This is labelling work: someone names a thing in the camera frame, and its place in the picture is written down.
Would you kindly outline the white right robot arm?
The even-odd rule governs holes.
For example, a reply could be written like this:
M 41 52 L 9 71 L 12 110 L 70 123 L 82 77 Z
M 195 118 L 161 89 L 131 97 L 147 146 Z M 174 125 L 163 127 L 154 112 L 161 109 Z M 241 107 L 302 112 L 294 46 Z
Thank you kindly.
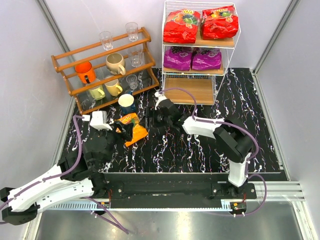
M 259 152 L 255 137 L 237 118 L 209 119 L 181 113 L 169 99 L 160 100 L 145 112 L 146 128 L 170 126 L 181 134 L 199 135 L 214 139 L 229 160 L 226 187 L 220 196 L 248 197 L 248 165 Z

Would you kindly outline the orange candy bag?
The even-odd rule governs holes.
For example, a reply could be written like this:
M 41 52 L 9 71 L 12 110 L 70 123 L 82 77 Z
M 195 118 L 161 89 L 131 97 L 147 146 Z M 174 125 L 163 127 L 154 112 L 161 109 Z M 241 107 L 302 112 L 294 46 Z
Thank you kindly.
M 129 113 L 115 121 L 121 121 L 124 124 L 131 123 L 131 141 L 124 140 L 124 145 L 127 148 L 148 135 L 148 131 L 140 124 L 140 119 L 135 112 Z

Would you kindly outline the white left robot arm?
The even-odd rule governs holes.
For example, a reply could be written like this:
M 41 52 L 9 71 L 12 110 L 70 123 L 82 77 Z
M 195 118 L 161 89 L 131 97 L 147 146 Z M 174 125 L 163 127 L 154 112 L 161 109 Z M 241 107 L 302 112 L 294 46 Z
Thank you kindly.
M 23 225 L 39 213 L 77 198 L 100 198 L 108 190 L 100 170 L 112 161 L 114 146 L 128 146 L 148 135 L 135 112 L 113 120 L 105 111 L 74 115 L 77 152 L 70 152 L 48 171 L 18 187 L 0 191 L 1 224 Z

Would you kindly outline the purple candy bag front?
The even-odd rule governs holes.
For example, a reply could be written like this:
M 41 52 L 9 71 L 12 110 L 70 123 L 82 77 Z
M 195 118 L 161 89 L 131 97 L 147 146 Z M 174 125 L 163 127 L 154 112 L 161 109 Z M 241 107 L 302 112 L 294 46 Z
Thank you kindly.
M 191 68 L 196 71 L 218 70 L 222 64 L 222 52 L 218 48 L 195 48 Z

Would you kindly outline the purple candy bag back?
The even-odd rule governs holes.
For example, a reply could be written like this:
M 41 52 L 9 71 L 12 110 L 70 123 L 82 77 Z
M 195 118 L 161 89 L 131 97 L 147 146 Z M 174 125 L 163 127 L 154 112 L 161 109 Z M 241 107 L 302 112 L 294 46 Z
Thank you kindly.
M 185 46 L 171 46 L 164 53 L 163 66 L 178 71 L 189 71 L 193 49 Z

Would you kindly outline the purple candy bag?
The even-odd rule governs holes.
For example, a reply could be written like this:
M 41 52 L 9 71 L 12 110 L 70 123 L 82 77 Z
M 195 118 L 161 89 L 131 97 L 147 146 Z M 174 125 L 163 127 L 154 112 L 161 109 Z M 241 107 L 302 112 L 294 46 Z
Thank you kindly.
M 191 68 L 196 71 L 218 70 L 222 64 L 222 52 L 218 48 L 195 48 Z
M 189 71 L 193 49 L 185 46 L 171 46 L 164 53 L 163 66 L 178 71 Z

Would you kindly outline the red candy bag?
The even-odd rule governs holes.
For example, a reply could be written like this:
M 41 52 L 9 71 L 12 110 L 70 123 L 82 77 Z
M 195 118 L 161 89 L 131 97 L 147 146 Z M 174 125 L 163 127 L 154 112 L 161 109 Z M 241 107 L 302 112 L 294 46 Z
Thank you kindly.
M 194 44 L 201 14 L 191 9 L 172 11 L 163 28 L 163 41 L 175 44 Z
M 202 11 L 200 34 L 204 40 L 233 38 L 239 31 L 239 17 L 234 5 Z

